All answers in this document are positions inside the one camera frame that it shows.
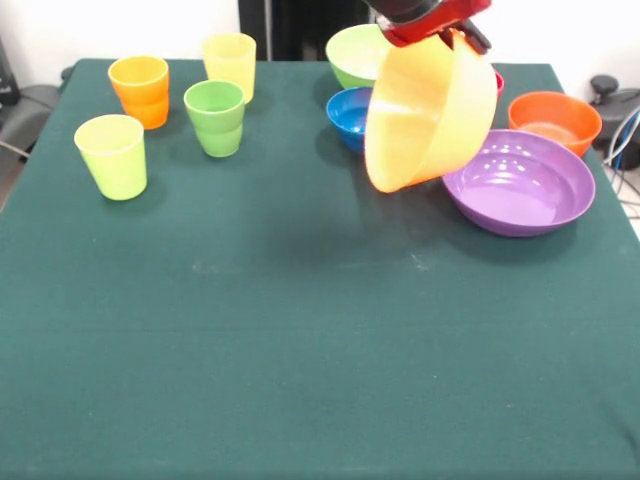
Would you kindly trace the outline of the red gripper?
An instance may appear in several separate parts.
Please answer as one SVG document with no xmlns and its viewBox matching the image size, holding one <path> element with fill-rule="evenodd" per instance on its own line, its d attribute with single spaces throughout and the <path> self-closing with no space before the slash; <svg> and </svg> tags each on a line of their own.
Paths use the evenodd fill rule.
<svg viewBox="0 0 640 480">
<path fill-rule="evenodd" d="M 491 5 L 491 0 L 383 0 L 377 2 L 377 25 L 397 47 L 438 36 L 452 48 L 456 31 L 479 55 L 485 55 L 492 44 L 471 18 Z"/>
</svg>

